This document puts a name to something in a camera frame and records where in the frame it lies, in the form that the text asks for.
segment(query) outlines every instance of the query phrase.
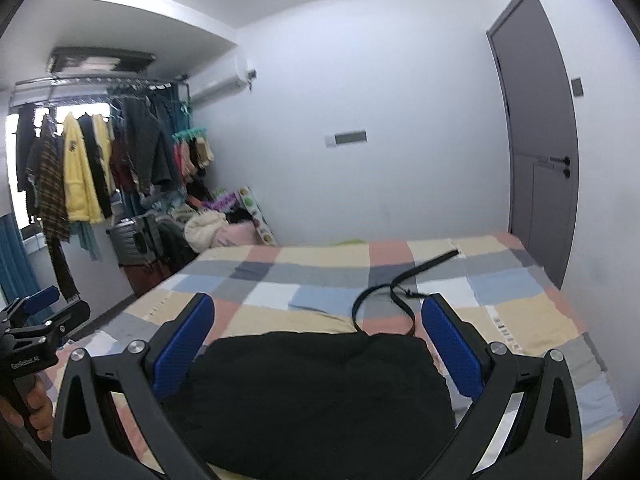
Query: black strap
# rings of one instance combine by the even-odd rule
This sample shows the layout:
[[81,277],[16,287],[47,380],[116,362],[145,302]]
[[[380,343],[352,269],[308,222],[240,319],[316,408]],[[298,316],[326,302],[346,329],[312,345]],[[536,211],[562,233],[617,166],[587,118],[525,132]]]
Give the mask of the black strap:
[[450,260],[454,256],[457,256],[458,254],[460,254],[460,251],[457,250],[457,249],[454,249],[452,251],[449,251],[448,253],[444,253],[444,254],[441,254],[440,256],[436,256],[435,258],[433,258],[433,259],[431,259],[431,260],[429,260],[427,262],[424,262],[423,264],[420,264],[419,266],[414,267],[413,269],[409,269],[409,270],[406,270],[405,272],[402,272],[401,274],[398,274],[391,281],[391,283],[384,283],[383,285],[372,286],[372,287],[369,287],[367,290],[364,290],[356,298],[356,301],[353,302],[353,307],[351,309],[351,319],[353,320],[353,325],[354,325],[354,327],[356,327],[356,330],[358,332],[363,332],[363,330],[358,326],[358,323],[356,322],[356,316],[358,315],[358,311],[360,309],[360,306],[362,305],[362,302],[370,294],[373,294],[374,292],[376,292],[377,290],[380,290],[381,288],[388,287],[389,288],[389,294],[391,295],[391,299],[393,300],[393,302],[397,306],[399,306],[402,309],[402,311],[404,311],[404,313],[407,314],[411,318],[411,322],[412,322],[411,330],[409,330],[409,332],[407,332],[406,335],[414,335],[415,334],[415,314],[414,314],[414,311],[411,310],[411,307],[409,305],[407,305],[400,298],[400,296],[398,296],[396,294],[394,289],[396,287],[400,288],[404,292],[404,295],[407,298],[426,298],[427,297],[426,294],[421,294],[419,292],[412,292],[410,290],[402,289],[399,286],[400,283],[404,282],[404,280],[408,280],[409,278],[412,278],[413,276],[416,276],[417,274],[420,274],[421,272],[425,272],[426,270],[433,269],[433,267],[438,266],[439,264],[443,264],[447,260]]

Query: blue curtain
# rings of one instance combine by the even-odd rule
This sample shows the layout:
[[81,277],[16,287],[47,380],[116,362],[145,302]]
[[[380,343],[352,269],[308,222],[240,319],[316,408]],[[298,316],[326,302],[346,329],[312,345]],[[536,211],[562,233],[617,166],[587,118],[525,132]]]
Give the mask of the blue curtain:
[[[13,213],[0,218],[0,285],[8,304],[40,290]],[[51,307],[44,308],[27,324],[39,324],[52,314]]]

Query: metal clothing rack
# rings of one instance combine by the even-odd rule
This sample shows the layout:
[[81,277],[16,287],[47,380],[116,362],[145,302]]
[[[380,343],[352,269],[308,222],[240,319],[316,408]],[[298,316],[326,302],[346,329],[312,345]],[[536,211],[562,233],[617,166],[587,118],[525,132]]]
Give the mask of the metal clothing rack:
[[[187,101],[191,101],[191,93],[189,84],[186,81],[186,75],[176,79],[159,79],[152,77],[144,77],[139,75],[122,74],[122,73],[100,73],[100,74],[81,74],[81,75],[51,75],[48,77],[39,77],[34,79],[26,79],[18,81],[14,85],[14,91],[9,98],[9,110],[10,113],[17,113],[19,107],[23,104],[32,103],[40,107],[50,106],[68,106],[77,104],[94,104],[103,103],[107,98],[114,97],[135,97],[133,94],[118,95],[107,93],[108,87],[133,87],[140,89],[155,89],[155,88],[167,88],[171,85],[182,85],[187,91]],[[104,92],[96,92],[87,94],[85,92],[78,95],[66,95],[58,96],[54,95],[57,88],[69,88],[82,85],[105,85]],[[16,104],[17,97],[21,93],[34,92],[34,91],[46,91],[47,96],[45,98],[38,98],[35,100],[20,101]]]

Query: window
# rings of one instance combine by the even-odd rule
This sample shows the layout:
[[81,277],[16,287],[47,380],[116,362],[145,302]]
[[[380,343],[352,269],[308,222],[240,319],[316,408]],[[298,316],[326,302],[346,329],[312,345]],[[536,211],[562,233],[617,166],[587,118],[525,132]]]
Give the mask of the window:
[[[84,113],[89,115],[101,114],[103,117],[108,118],[110,114],[110,107],[108,103],[96,103],[87,105],[73,105],[73,106],[61,106],[59,108],[52,108],[52,114],[55,113],[56,122],[58,123],[58,133],[62,133],[62,123],[65,120],[66,115],[71,112],[75,118],[80,117]],[[34,126],[36,126],[36,135],[40,135],[40,126],[42,126],[42,118],[45,114],[49,113],[49,108],[36,108]],[[30,236],[36,234],[39,228],[35,224],[29,224],[29,217],[27,216],[27,204],[25,192],[18,193],[18,177],[15,172],[15,133],[18,129],[18,114],[12,114],[6,118],[6,161],[9,173],[9,188],[11,189],[11,199],[14,203],[15,219],[18,222],[18,227],[22,231],[22,237],[27,239]]]

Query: metal screw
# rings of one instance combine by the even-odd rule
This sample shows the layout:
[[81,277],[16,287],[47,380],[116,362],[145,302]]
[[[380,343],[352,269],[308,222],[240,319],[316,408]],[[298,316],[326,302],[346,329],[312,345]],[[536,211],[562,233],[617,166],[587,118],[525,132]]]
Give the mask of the metal screw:
[[129,352],[131,352],[132,354],[139,354],[144,349],[145,342],[140,340],[132,341],[131,343],[129,343],[129,346],[127,346],[127,350],[129,350]]
[[496,355],[505,355],[507,353],[507,345],[504,343],[500,343],[499,341],[494,341],[489,345],[491,352]]
[[71,360],[72,361],[79,361],[79,360],[83,359],[85,355],[86,355],[86,350],[84,348],[79,348],[79,349],[74,350],[73,352],[71,352]]
[[549,357],[551,357],[554,361],[557,361],[559,363],[564,360],[564,354],[562,354],[561,351],[555,348],[551,352],[549,352]]

